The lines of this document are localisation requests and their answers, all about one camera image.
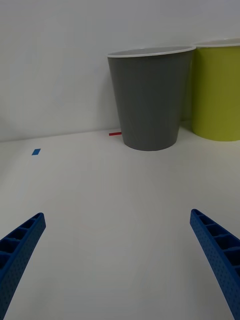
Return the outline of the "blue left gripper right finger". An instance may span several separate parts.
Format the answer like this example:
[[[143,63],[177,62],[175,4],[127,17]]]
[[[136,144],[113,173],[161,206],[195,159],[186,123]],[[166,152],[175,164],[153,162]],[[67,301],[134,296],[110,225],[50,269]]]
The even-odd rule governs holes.
[[[235,320],[240,319],[240,240],[197,209],[190,225]]]

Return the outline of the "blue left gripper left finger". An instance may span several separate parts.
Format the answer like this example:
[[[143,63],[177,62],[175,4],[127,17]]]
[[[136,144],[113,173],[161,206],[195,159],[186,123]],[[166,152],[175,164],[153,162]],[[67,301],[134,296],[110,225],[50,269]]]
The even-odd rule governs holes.
[[[42,212],[0,240],[0,319],[3,320],[34,249],[46,228]]]

